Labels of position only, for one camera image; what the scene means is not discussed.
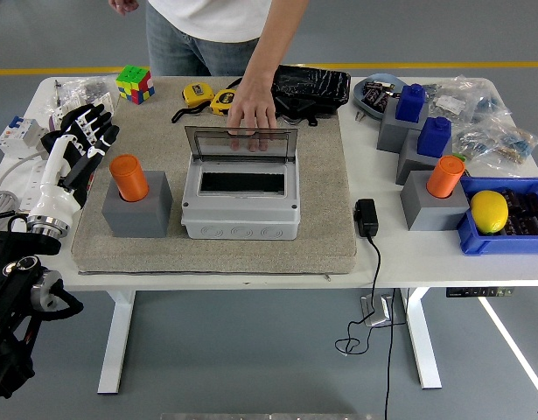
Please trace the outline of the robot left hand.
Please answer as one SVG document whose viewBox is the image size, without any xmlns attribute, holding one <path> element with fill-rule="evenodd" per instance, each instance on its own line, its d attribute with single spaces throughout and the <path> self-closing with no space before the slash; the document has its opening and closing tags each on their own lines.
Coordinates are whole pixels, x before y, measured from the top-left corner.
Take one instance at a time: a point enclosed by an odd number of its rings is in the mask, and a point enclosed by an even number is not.
<svg viewBox="0 0 538 420">
<path fill-rule="evenodd" d="M 27 216 L 27 230 L 62 238 L 73 216 L 87 200 L 94 171 L 114 144 L 119 127 L 102 104 L 87 104 L 68 112 L 58 129 L 41 139 L 49 153 L 40 181 L 39 199 Z"/>
</svg>

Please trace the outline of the person's right hand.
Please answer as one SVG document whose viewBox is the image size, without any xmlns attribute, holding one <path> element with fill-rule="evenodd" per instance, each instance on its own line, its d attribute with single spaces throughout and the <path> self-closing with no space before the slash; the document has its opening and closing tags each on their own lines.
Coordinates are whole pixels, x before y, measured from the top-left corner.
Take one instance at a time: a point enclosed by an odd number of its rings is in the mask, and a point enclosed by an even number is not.
<svg viewBox="0 0 538 420">
<path fill-rule="evenodd" d="M 137 0 L 108 0 L 108 5 L 112 10 L 121 16 L 136 11 L 139 8 Z"/>
</svg>

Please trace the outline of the person's left hand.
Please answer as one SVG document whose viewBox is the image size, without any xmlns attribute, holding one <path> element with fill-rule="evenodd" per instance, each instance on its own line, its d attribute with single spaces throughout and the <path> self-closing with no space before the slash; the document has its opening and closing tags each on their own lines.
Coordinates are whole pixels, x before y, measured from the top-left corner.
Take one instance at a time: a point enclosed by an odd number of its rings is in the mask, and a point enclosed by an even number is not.
<svg viewBox="0 0 538 420">
<path fill-rule="evenodd" d="M 228 112 L 228 128 L 275 129 L 276 107 L 271 87 L 270 74 L 245 74 Z"/>
</svg>

